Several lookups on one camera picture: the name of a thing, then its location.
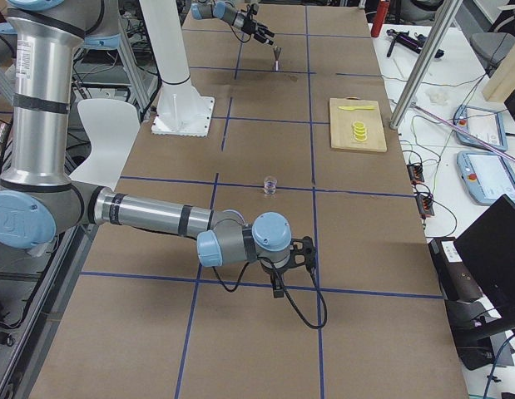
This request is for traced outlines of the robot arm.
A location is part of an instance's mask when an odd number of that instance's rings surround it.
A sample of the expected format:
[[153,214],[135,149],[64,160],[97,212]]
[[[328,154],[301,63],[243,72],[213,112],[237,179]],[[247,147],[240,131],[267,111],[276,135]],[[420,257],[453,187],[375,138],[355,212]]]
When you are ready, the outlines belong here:
[[287,294],[283,273],[295,266],[287,219],[260,215],[247,224],[234,210],[119,194],[72,180],[64,170],[73,57],[91,39],[120,41],[115,1],[11,1],[17,34],[12,163],[0,178],[0,242],[30,249],[79,224],[115,224],[197,242],[201,265],[260,262],[274,295]]
[[258,11],[257,2],[246,4],[242,10],[234,1],[196,1],[190,7],[191,16],[195,20],[219,19],[260,43],[273,45],[275,34],[266,25],[255,20]]

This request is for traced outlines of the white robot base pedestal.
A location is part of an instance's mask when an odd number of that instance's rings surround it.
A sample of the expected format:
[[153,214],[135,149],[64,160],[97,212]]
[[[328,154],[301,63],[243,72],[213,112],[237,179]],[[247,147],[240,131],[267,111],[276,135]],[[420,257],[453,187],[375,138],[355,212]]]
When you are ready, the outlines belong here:
[[161,78],[151,131],[207,136],[215,99],[201,96],[191,82],[176,2],[144,0],[140,5]]

